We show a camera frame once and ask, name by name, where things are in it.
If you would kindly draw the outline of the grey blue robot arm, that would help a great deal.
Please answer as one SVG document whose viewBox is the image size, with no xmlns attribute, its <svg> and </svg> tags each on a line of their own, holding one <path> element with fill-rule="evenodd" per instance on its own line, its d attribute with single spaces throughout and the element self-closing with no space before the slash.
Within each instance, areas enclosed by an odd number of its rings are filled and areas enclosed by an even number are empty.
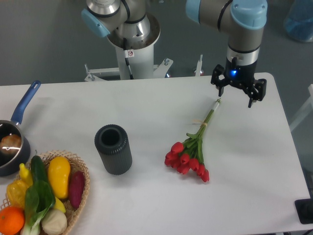
<svg viewBox="0 0 313 235">
<path fill-rule="evenodd" d="M 81 12 L 86 26 L 95 35 L 108 38 L 121 55 L 121 76 L 139 78 L 142 66 L 129 63 L 128 52 L 152 47 L 160 36 L 156 18 L 146 11 L 143 0 L 89 0 Z M 219 94 L 225 86 L 242 90 L 250 103 L 263 100 L 265 79 L 254 77 L 264 26 L 267 21 L 265 0 L 189 0 L 186 15 L 198 24 L 217 29 L 229 36 L 226 63 L 217 65 L 211 83 Z"/>
</svg>

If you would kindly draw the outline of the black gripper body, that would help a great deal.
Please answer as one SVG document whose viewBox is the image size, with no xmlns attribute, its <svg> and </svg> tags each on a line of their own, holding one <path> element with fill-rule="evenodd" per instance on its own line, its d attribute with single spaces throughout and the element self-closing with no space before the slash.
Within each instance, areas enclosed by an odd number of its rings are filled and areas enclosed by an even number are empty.
<svg viewBox="0 0 313 235">
<path fill-rule="evenodd" d="M 257 61 L 250 65 L 232 67 L 227 59 L 224 77 L 230 81 L 230 85 L 239 89 L 250 88 L 254 84 L 254 73 Z"/>
</svg>

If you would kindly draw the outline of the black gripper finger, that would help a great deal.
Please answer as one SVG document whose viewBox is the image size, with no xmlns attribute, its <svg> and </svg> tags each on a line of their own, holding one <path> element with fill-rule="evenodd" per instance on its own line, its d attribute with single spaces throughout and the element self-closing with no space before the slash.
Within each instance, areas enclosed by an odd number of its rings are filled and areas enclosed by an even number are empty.
<svg viewBox="0 0 313 235">
<path fill-rule="evenodd" d="M 224 87 L 228 86 L 230 84 L 230 79 L 227 77 L 224 77 L 223 79 L 220 79 L 221 75 L 224 75 L 225 69 L 220 64 L 217 64 L 217 66 L 213 69 L 212 76 L 211 76 L 211 84 L 215 85 L 215 87 L 218 89 L 218 96 L 222 96 L 224 93 Z"/>
<path fill-rule="evenodd" d="M 248 108 L 256 101 L 262 101 L 266 95 L 267 80 L 254 79 L 250 86 L 244 87 L 243 91 L 249 97 Z"/>
</svg>

